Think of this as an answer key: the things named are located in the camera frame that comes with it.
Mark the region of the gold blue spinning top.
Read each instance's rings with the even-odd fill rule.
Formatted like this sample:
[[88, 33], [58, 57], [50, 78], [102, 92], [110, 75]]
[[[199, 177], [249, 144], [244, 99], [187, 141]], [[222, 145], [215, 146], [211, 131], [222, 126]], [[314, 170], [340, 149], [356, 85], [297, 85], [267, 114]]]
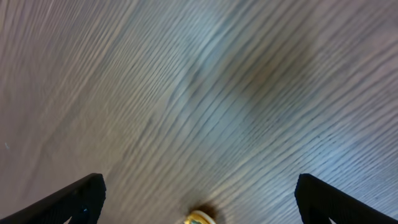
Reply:
[[216, 224], [215, 220], [200, 210], [192, 211], [184, 220], [184, 224]]

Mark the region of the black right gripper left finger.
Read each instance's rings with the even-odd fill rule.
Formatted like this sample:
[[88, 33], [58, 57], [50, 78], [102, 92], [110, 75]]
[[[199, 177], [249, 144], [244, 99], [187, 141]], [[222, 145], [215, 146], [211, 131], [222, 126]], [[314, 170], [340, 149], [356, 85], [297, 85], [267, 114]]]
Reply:
[[105, 199], [103, 175], [92, 173], [1, 219], [1, 223], [97, 224]]

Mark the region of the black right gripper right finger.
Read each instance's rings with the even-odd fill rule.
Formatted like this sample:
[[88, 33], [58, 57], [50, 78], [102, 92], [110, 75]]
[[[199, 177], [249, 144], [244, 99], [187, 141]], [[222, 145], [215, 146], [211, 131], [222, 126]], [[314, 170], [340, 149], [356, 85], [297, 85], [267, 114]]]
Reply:
[[397, 220], [310, 174], [299, 175], [294, 195], [304, 224], [397, 224]]

